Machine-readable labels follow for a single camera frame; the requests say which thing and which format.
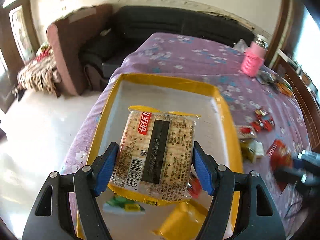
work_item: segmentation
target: wooden cabinet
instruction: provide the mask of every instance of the wooden cabinet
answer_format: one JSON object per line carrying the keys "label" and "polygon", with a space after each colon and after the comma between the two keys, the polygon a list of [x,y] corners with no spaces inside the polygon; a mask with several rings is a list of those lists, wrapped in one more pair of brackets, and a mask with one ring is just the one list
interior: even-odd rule
{"label": "wooden cabinet", "polygon": [[320,153],[320,109],[294,68],[280,55],[278,55],[273,70],[277,72],[279,65],[285,68],[285,79],[292,86],[294,96],[299,103],[312,151]]}

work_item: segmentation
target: white floor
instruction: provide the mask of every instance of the white floor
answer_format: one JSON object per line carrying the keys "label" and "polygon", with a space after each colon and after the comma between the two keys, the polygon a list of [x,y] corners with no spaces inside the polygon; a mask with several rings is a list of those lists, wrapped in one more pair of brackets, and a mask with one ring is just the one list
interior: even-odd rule
{"label": "white floor", "polygon": [[60,97],[26,91],[0,127],[7,139],[0,141],[0,217],[17,238],[33,202],[51,171],[59,171],[81,124],[99,97]]}

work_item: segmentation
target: bed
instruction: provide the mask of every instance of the bed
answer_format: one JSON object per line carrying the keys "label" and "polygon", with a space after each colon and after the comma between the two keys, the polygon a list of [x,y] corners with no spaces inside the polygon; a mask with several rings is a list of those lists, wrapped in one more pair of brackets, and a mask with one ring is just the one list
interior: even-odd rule
{"label": "bed", "polygon": [[[310,149],[308,134],[302,112],[295,98],[276,94],[261,85],[255,78],[242,73],[240,65],[244,55],[214,41],[169,33],[151,35],[134,53],[127,56],[109,80],[109,84],[91,109],[78,134],[76,135],[61,174],[76,172],[85,165],[93,136],[113,84],[122,73],[153,73],[184,77],[206,82],[219,88],[229,105],[235,125],[246,125],[255,119],[253,110],[265,107],[273,116],[275,128],[263,131],[257,140],[263,143],[266,151],[275,139],[281,139],[293,153]],[[270,171],[268,157],[255,164],[244,161],[244,172],[256,170],[264,179],[283,220],[286,234],[294,225],[294,217],[287,219],[288,208],[299,196],[293,186],[287,185],[280,191]],[[74,196],[70,196],[73,217],[76,214]],[[299,208],[292,207],[291,212]]]}

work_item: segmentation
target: yellow snack package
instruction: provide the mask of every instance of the yellow snack package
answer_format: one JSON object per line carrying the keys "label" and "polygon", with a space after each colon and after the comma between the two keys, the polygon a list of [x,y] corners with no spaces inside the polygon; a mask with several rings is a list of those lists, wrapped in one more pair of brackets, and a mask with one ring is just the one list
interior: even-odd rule
{"label": "yellow snack package", "polygon": [[208,210],[194,200],[177,204],[161,227],[153,233],[165,240],[190,240],[196,238]]}
{"label": "yellow snack package", "polygon": [[198,116],[131,106],[109,188],[153,205],[191,198],[186,192]]}

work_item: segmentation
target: wooden door frame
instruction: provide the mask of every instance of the wooden door frame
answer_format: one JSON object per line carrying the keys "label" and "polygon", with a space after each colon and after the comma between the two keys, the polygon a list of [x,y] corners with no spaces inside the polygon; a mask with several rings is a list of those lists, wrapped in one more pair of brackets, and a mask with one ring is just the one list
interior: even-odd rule
{"label": "wooden door frame", "polygon": [[276,28],[272,35],[272,39],[269,42],[269,47],[264,60],[264,65],[267,67],[270,65],[273,56],[277,53],[278,45],[281,40],[284,31],[284,26],[288,17],[289,4],[290,0],[281,0],[281,7],[279,10]]}
{"label": "wooden door frame", "polygon": [[0,108],[6,113],[14,101],[14,96],[10,93],[10,90],[17,85],[17,74],[24,67],[11,28],[9,16],[11,10],[22,5],[25,27],[34,53],[36,53],[40,44],[33,23],[30,0],[16,0],[3,8],[4,1],[2,0],[0,4],[0,48],[7,65],[7,71],[0,77],[2,90]]}

